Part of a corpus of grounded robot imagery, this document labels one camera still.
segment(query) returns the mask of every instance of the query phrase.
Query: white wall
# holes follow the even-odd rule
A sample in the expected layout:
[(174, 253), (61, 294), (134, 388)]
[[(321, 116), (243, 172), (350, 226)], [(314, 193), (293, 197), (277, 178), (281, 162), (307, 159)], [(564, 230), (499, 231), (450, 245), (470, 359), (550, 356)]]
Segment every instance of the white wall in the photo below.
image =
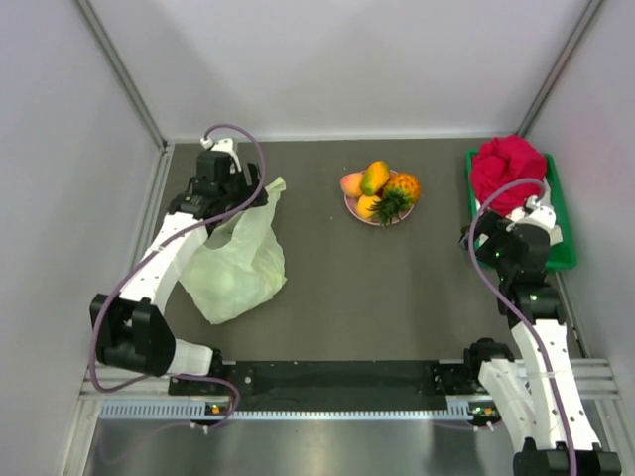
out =
[(157, 151), (69, 0), (2, 2), (0, 64), (0, 473), (50, 476)]
[(608, 357), (635, 417), (635, 2), (611, 0), (530, 140), (554, 154), (579, 259), (565, 275), (595, 356)]
[(164, 135), (513, 131), (580, 0), (92, 0)]

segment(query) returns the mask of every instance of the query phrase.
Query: pineapple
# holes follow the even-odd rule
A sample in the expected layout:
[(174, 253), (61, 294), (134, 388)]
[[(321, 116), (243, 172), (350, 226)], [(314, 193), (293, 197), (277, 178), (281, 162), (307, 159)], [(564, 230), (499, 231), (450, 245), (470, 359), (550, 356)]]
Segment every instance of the pineapple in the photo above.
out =
[(375, 203), (370, 210), (372, 219), (381, 226), (390, 225), (399, 214), (408, 211), (421, 196), (419, 181), (412, 174), (394, 174), (383, 188), (381, 201)]

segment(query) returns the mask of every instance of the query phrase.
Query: dark gray mat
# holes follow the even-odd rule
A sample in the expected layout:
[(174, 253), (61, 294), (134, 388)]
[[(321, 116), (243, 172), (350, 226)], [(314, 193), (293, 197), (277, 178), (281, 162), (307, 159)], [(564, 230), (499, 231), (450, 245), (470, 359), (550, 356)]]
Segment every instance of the dark gray mat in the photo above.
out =
[[(271, 301), (221, 325), (210, 325), (177, 285), (166, 310), (173, 332), (233, 360), (459, 358), (480, 337), (513, 344), (496, 299), (457, 246), (469, 219), (464, 154), (481, 142), (264, 144), (267, 183), (287, 182), (273, 228), (288, 281)], [(176, 146), (163, 210), (187, 185), (199, 151)], [(256, 161), (250, 145), (239, 154)], [(411, 216), (386, 230), (354, 219), (339, 190), (343, 175), (379, 159), (423, 187)]]

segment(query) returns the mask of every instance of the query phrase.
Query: cable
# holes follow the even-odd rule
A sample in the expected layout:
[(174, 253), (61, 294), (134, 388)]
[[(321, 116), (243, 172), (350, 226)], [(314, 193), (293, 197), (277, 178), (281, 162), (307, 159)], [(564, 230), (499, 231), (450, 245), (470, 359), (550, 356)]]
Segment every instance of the cable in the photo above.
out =
[[(256, 151), (258, 153), (258, 160), (259, 160), (259, 165), (260, 165), (260, 181), (258, 182), (258, 185), (256, 186), (256, 189), (251, 194), (251, 196), (249, 196), (249, 198), (247, 198), (243, 203), (241, 203), (240, 205), (236, 206), (235, 208), (232, 208), (229, 211), (221, 213), (220, 215), (213, 216), (213, 217), (208, 218), (206, 220), (203, 220), (203, 221), (201, 221), (199, 223), (196, 223), (196, 224), (188, 226), (188, 227), (186, 227), (186, 228), (184, 228), (182, 230), (179, 230), (178, 232), (176, 232), (175, 234), (170, 236), (168, 239), (166, 239), (163, 243), (161, 243), (157, 250), (153, 250), (150, 253), (148, 253), (148, 255), (146, 257), (144, 257), (126, 276), (124, 276), (121, 279), (121, 281), (119, 281), (119, 283), (117, 283), (117, 285), (114, 287), (112, 292), (108, 295), (108, 297), (104, 301), (103, 305), (101, 306), (101, 309), (99, 310), (99, 313), (97, 314), (97, 318), (95, 319), (95, 322), (94, 322), (94, 325), (93, 325), (93, 329), (92, 329), (92, 334), (91, 334), (91, 337), (90, 337), (90, 348), (89, 348), (89, 355), (88, 355), (88, 374), (90, 375), (90, 382), (92, 383), (92, 385), (95, 388), (95, 390), (97, 390), (97, 392), (100, 392), (100, 393), (117, 392), (118, 390), (124, 389), (126, 387), (129, 387), (130, 385), (133, 385), (133, 384), (135, 384), (135, 383), (137, 383), (137, 382), (139, 382), (141, 380), (144, 380), (144, 379), (148, 378), (147, 375), (141, 375), (139, 377), (135, 377), (135, 378), (133, 378), (133, 379), (127, 381), (127, 382), (124, 382), (123, 384), (119, 384), (119, 385), (116, 385), (114, 387), (103, 387), (100, 384), (99, 379), (97, 378), (96, 351), (97, 351), (97, 339), (99, 337), (99, 330), (101, 329), (101, 325), (103, 323), (103, 319), (105, 318), (106, 312), (108, 311), (108, 309), (110, 308), (110, 306), (112, 305), (114, 300), (119, 296), (119, 294), (121, 293), (121, 290), (130, 282), (130, 280), (137, 273), (139, 273), (139, 271), (141, 271), (148, 263), (150, 263), (159, 254), (159, 252), (161, 250), (165, 249), (173, 241), (175, 241), (176, 239), (184, 236), (185, 234), (187, 234), (187, 233), (189, 233), (189, 232), (191, 232), (193, 230), (196, 230), (196, 228), (199, 228), (199, 227), (202, 227), (202, 226), (206, 226), (206, 225), (208, 225), (210, 223), (215, 223), (215, 222), (218, 222), (218, 221), (222, 221), (222, 220), (224, 220), (226, 218), (229, 218), (229, 217), (235, 215), (239, 211), (244, 210), (245, 208), (247, 208), (256, 199), (256, 197), (262, 191), (262, 188), (263, 188), (264, 182), (265, 182), (266, 159), (265, 159), (265, 153), (262, 150), (262, 147), (258, 143), (256, 138), (254, 136), (252, 136), (249, 132), (247, 132), (245, 129), (243, 129), (241, 127), (238, 127), (238, 126), (231, 125), (231, 124), (216, 124), (215, 126), (211, 126), (209, 129), (207, 129), (205, 131), (205, 134), (204, 134), (203, 138), (206, 139), (207, 136), (212, 131), (217, 130), (217, 129), (231, 129), (231, 130), (234, 130), (236, 132), (239, 132), (240, 134), (244, 135), (247, 139), (249, 139), (249, 141), (254, 145), (254, 147), (256, 148)], [(175, 377), (179, 377), (180, 379), (185, 379), (185, 380), (195, 380), (195, 381), (200, 381), (200, 382), (209, 382), (209, 383), (214, 383), (214, 384), (220, 384), (220, 385), (223, 385), (223, 386), (225, 386), (225, 387), (227, 387), (227, 388), (229, 388), (231, 390), (231, 392), (233, 393), (233, 403), (231, 405), (231, 408), (227, 411), (227, 413), (225, 414), (225, 417), (223, 419), (221, 419), (217, 424), (215, 424), (214, 426), (211, 427), (213, 429), (220, 428), (220, 427), (224, 426), (225, 424), (227, 424), (229, 419), (233, 416), (234, 412), (238, 408), (238, 405), (240, 404), (240, 392), (238, 391), (238, 389), (233, 384), (231, 384), (228, 381), (225, 381), (225, 380), (222, 380), (222, 379), (216, 379), (214, 377), (203, 377), (203, 376), (188, 375), (188, 374), (180, 374), (180, 375), (177, 375)], [(116, 458), (114, 458), (112, 460), (109, 460), (107, 457), (105, 457), (105, 455), (103, 453), (103, 448), (100, 445), (101, 456), (104, 459), (104, 461), (106, 462), (106, 464), (117, 464), (117, 463), (123, 461), (125, 458), (127, 458), (139, 446), (145, 444), (150, 438), (154, 437), (157, 433), (163, 431), (164, 429), (168, 429), (168, 428), (172, 428), (172, 427), (176, 427), (176, 426), (182, 426), (182, 425), (186, 425), (186, 424), (189, 425), (188, 422), (179, 421), (179, 422), (172, 422), (172, 423), (166, 424), (164, 426), (161, 426), (161, 427), (157, 428), (156, 430), (152, 431), (150, 434), (148, 434), (145, 438), (142, 439), (141, 442), (135, 444), (132, 449), (126, 451), (123, 455), (120, 455), (120, 456), (118, 456), (118, 457), (116, 457)]]
[[(204, 134), (203, 138), (206, 139), (207, 136), (212, 131), (215, 131), (217, 129), (232, 129), (234, 131), (237, 131), (237, 132), (241, 133), (242, 135), (244, 135), (247, 139), (249, 139), (251, 141), (251, 143), (255, 146), (256, 151), (258, 152), (258, 159), (259, 159), (259, 162), (260, 162), (260, 181), (258, 182), (258, 186), (256, 186), (256, 189), (251, 194), (251, 196), (249, 198), (247, 198), (242, 204), (236, 206), (235, 208), (232, 208), (229, 211), (226, 211), (225, 213), (221, 213), (220, 215), (212, 216), (211, 218), (208, 218), (206, 220), (200, 221), (199, 223), (196, 223), (194, 225), (188, 226), (188, 227), (184, 228), (183, 230), (179, 230), (174, 235), (172, 235), (168, 239), (166, 239), (163, 243), (161, 243), (161, 245), (159, 245), (160, 249), (165, 249), (173, 241), (175, 241), (176, 239), (184, 236), (185, 234), (187, 234), (187, 233), (189, 233), (189, 232), (191, 232), (193, 230), (196, 230), (196, 228), (200, 228), (202, 226), (206, 226), (206, 225), (209, 225), (211, 223), (215, 223), (217, 221), (222, 221), (222, 220), (224, 220), (226, 218), (229, 218), (229, 217), (235, 215), (239, 211), (244, 210), (245, 208), (247, 208), (256, 199), (256, 197), (260, 194), (260, 192), (261, 192), (261, 190), (263, 188), (264, 181), (265, 181), (265, 172), (266, 172), (266, 160), (265, 160), (265, 153), (262, 150), (262, 147), (260, 146), (260, 144), (258, 143), (256, 138), (254, 136), (252, 136), (249, 132), (244, 130), (243, 128), (238, 127), (238, 126), (234, 126), (234, 125), (231, 125), (231, 124), (216, 124), (215, 126), (211, 126), (209, 129), (207, 129), (205, 131), (205, 134)], [(139, 382), (141, 380), (144, 380), (144, 379), (146, 379), (148, 377), (146, 375), (142, 375), (142, 376), (139, 376), (139, 377), (135, 377), (134, 379), (131, 379), (128, 382), (124, 382), (123, 384), (116, 385), (114, 387), (103, 387), (99, 383), (99, 380), (97, 378), (97, 372), (96, 372), (96, 368), (95, 368), (96, 367), (95, 360), (96, 360), (97, 339), (99, 337), (99, 330), (101, 329), (101, 325), (102, 325), (103, 319), (106, 316), (106, 312), (108, 311), (108, 309), (110, 308), (110, 306), (112, 305), (114, 300), (119, 296), (119, 293), (121, 293), (121, 290), (128, 284), (128, 282), (130, 282), (130, 280), (137, 273), (139, 273), (139, 271), (141, 271), (148, 263), (150, 263), (158, 254), (159, 254), (158, 250), (154, 250), (154, 251), (150, 252), (126, 276), (124, 276), (121, 279), (121, 281), (119, 281), (119, 283), (117, 283), (117, 285), (112, 290), (112, 292), (108, 295), (108, 297), (104, 301), (103, 305), (101, 306), (101, 309), (99, 310), (99, 313), (97, 314), (97, 318), (95, 319), (95, 323), (94, 323), (93, 328), (92, 328), (92, 335), (90, 337), (90, 350), (89, 350), (90, 354), (88, 356), (88, 373), (90, 375), (90, 382), (92, 383), (92, 385), (95, 388), (95, 390), (97, 390), (97, 392), (100, 392), (100, 393), (116, 392), (116, 391), (124, 389), (124, 388), (126, 388), (126, 387), (128, 387), (128, 386), (130, 386), (132, 384), (135, 384), (135, 383), (137, 383), (137, 382)]]
[(558, 384), (554, 376), (554, 366), (552, 365), (552, 361), (549, 358), (547, 346), (545, 345), (543, 340), (540, 338), (538, 331), (534, 328), (534, 326), (529, 321), (529, 319), (525, 317), (525, 315), (523, 315), (521, 310), (518, 307), (516, 307), (511, 300), (509, 300), (500, 291), (498, 291), (498, 288), (496, 288), (496, 286), (494, 286), (487, 279), (487, 277), (485, 276), (485, 273), (483, 273), (483, 270), (481, 270), (480, 265), (478, 264), (478, 259), (476, 258), (476, 250), (474, 249), (474, 235), (476, 231), (476, 223), (478, 222), (478, 218), (480, 217), (480, 215), (482, 215), (482, 213), (487, 209), (487, 207), (489, 207), (492, 201), (498, 198), (498, 196), (500, 196), (502, 193), (505, 193), (506, 191), (518, 185), (524, 185), (524, 184), (532, 184), (532, 185), (539, 186), (541, 190), (541, 197), (545, 193), (545, 184), (535, 178), (520, 178), (518, 180), (514, 180), (510, 183), (507, 183), (506, 185), (501, 186), (498, 190), (496, 190), (494, 193), (492, 193), (490, 196), (487, 197), (485, 202), (481, 205), (481, 207), (476, 212), (474, 219), (469, 225), (467, 247), (469, 251), (469, 258), (472, 261), (472, 265), (474, 265), (474, 269), (476, 270), (478, 277), (496, 295), (496, 297), (499, 298), (501, 302), (503, 302), (514, 313), (514, 315), (518, 317), (518, 319), (524, 325), (527, 326), (527, 329), (536, 340), (536, 344), (538, 345), (538, 348), (540, 349), (540, 352), (543, 355), (543, 359), (545, 361), (545, 368), (547, 369), (547, 373), (550, 376), (549, 384), (554, 394), (554, 401), (556, 402), (556, 407), (558, 408), (558, 412), (560, 413), (563, 429), (565, 431), (565, 438), (567, 440), (567, 452), (569, 454), (569, 474), (570, 476), (576, 476), (577, 475), (577, 460), (575, 459), (575, 448), (573, 447), (572, 429), (569, 426), (569, 421), (567, 420), (567, 414), (565, 412), (565, 403), (563, 402), (563, 398), (560, 394), (560, 390), (558, 389)]
[(494, 431), (498, 426), (503, 424), (503, 420), (500, 419), (496, 423), (489, 423), (487, 426), (474, 426), (467, 421), (464, 421), (463, 424), (451, 424), (451, 423), (441, 423), (440, 421), (432, 420), (434, 426), (438, 426), (439, 428), (453, 429), (456, 431), (469, 431), (470, 433), (477, 433), (483, 430)]
[[(198, 381), (220, 384), (227, 387), (229, 390), (231, 390), (231, 392), (235, 396), (234, 401), (231, 404), (231, 409), (225, 414), (225, 416), (222, 419), (218, 420), (214, 426), (210, 426), (209, 427), (210, 429), (218, 429), (221, 426), (226, 425), (229, 419), (232, 417), (232, 415), (236, 411), (236, 409), (238, 408), (238, 406), (240, 405), (240, 392), (238, 392), (238, 389), (232, 383), (227, 382), (226, 380), (216, 379), (213, 377), (199, 377), (196, 375), (179, 375), (179, 378), (181, 379), (187, 378), (188, 380), (198, 380)], [(139, 448), (141, 448), (142, 446), (150, 442), (152, 438), (154, 438), (157, 434), (161, 433), (163, 430), (181, 427), (181, 426), (191, 426), (191, 425), (192, 423), (189, 421), (172, 421), (170, 423), (164, 424), (163, 426), (159, 426), (158, 428), (153, 429), (151, 432), (149, 432), (145, 436), (139, 438), (132, 445), (131, 448), (129, 448), (127, 451), (124, 451), (123, 453), (121, 453), (119, 456), (115, 458), (109, 458), (108, 456), (106, 456), (106, 452), (104, 448), (104, 439), (103, 437), (100, 437), (99, 443), (98, 443), (99, 457), (107, 466), (115, 466), (121, 463), (123, 460), (127, 459), (132, 453), (137, 451)]]

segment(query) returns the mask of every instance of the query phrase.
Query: red cloth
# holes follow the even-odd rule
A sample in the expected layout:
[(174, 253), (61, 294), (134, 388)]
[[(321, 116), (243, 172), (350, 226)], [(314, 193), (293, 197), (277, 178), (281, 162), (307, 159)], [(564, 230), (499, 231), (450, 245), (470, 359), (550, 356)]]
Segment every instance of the red cloth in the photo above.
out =
[[(480, 146), (478, 154), (472, 157), (469, 179), (476, 198), (482, 204), (489, 195), (510, 181), (542, 180), (546, 173), (545, 157), (522, 137), (509, 136), (494, 138)], [(539, 193), (537, 185), (519, 185), (496, 198), (491, 208), (505, 216), (524, 205), (528, 197)]]

